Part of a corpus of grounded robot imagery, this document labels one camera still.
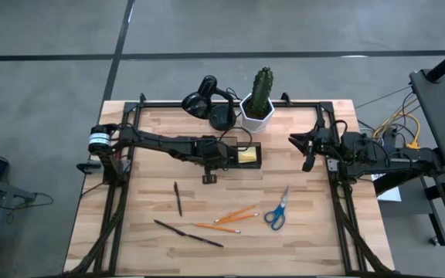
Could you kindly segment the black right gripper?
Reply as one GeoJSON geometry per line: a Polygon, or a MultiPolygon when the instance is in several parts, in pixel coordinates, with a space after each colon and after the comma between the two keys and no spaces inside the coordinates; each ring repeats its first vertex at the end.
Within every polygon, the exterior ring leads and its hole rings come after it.
{"type": "Polygon", "coordinates": [[[316,126],[305,133],[290,134],[288,140],[303,156],[308,156],[311,152],[313,156],[319,154],[332,158],[341,157],[338,151],[339,145],[333,138],[331,129],[327,127],[316,126]]]}

